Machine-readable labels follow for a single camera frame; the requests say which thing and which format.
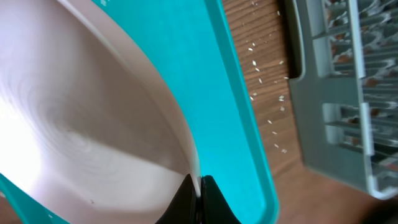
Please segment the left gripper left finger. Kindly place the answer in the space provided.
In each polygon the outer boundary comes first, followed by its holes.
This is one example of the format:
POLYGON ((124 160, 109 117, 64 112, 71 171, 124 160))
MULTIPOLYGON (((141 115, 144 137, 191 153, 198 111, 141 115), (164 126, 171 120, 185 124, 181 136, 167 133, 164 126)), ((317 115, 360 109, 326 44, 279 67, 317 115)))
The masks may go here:
POLYGON ((197 195, 191 175, 185 176, 172 201, 156 224, 196 224, 197 195))

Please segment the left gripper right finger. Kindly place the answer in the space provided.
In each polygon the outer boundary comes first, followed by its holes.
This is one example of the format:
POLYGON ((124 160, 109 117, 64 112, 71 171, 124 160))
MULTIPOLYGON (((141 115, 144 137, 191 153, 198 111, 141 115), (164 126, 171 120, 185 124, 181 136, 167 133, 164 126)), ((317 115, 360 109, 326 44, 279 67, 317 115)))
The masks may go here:
POLYGON ((201 222, 203 224, 241 224, 230 209, 215 179, 201 178, 201 222))

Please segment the large white plate with rice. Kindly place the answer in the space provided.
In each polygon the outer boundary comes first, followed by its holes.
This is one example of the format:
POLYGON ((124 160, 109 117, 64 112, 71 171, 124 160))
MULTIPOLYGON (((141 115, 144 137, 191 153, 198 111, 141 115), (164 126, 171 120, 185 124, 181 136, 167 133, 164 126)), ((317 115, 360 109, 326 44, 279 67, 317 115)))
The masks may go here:
POLYGON ((155 223, 188 185, 190 129, 92 1, 1 2, 1 190, 23 223, 155 223))

